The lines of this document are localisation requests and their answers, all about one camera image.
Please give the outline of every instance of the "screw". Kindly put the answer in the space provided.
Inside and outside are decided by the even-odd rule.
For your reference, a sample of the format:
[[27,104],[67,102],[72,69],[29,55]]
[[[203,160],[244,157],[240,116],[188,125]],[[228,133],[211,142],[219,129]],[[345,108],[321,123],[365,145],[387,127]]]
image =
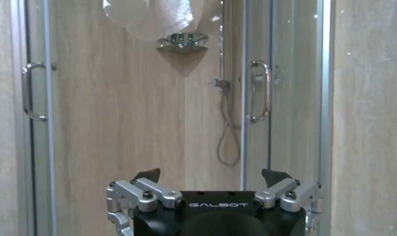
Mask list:
[[151,199],[153,197],[152,191],[144,191],[143,197],[144,197],[144,199]]
[[256,208],[263,208],[263,202],[260,200],[253,200],[253,205]]
[[285,196],[287,196],[288,198],[291,198],[291,199],[296,199],[296,193],[295,193],[295,191],[288,191],[288,192],[285,193]]

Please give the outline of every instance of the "white towel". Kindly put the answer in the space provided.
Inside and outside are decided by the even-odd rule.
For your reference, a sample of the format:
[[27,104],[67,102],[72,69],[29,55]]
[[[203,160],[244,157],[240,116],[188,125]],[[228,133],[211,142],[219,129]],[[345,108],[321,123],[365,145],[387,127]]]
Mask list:
[[195,31],[203,6],[203,0],[104,0],[109,19],[144,40]]

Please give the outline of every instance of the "glass panel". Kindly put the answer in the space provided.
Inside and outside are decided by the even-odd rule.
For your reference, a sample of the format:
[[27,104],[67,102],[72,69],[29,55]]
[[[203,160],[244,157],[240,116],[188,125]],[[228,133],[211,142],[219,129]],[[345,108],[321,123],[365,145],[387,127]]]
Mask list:
[[[27,0],[28,62],[45,62],[43,0]],[[35,68],[32,76],[32,107],[47,114],[45,69]],[[47,122],[31,120],[32,178],[36,235],[51,235],[51,200]]]
[[257,190],[267,187],[261,177],[261,170],[269,167],[269,118],[259,123],[251,124],[249,116],[260,115],[264,110],[264,97],[267,92],[267,83],[263,79],[261,68],[251,68],[253,60],[261,60],[269,63],[269,32],[271,32],[271,3],[267,0],[247,1],[247,41],[245,41],[245,82],[247,93],[247,122],[245,129],[245,190]]
[[273,0],[271,168],[319,179],[321,1]]

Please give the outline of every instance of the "silver bracket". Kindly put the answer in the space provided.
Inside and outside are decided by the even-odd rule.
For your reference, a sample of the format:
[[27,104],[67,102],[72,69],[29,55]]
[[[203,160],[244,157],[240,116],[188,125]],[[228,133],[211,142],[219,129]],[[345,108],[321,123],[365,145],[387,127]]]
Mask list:
[[107,218],[115,223],[120,236],[133,236],[129,217],[123,210],[136,207],[141,212],[155,211],[159,207],[156,195],[124,180],[111,183],[107,188]]
[[301,207],[308,211],[321,213],[323,190],[319,183],[307,183],[299,186],[295,191],[283,194],[280,206],[289,212],[299,212]]
[[180,191],[167,189],[147,178],[139,178],[133,181],[133,184],[139,188],[152,191],[165,208],[177,209],[184,205]]
[[285,178],[267,190],[256,192],[255,200],[259,201],[263,209],[273,208],[276,205],[276,200],[281,197],[281,195],[287,191],[293,190],[296,187],[296,180],[292,178]]
[[319,223],[321,221],[323,213],[315,213],[312,211],[307,211],[307,225],[305,225],[305,231],[307,235],[316,235]]
[[129,220],[121,211],[107,213],[107,218],[116,225],[119,236],[135,236],[133,229],[131,228]]

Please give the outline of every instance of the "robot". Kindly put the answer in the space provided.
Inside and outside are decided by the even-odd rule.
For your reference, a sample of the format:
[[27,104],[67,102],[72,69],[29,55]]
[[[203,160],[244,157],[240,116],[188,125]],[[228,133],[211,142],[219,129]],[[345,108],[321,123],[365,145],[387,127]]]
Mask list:
[[263,170],[263,191],[179,191],[160,169],[107,187],[107,217],[119,236],[304,236],[317,231],[323,188]]

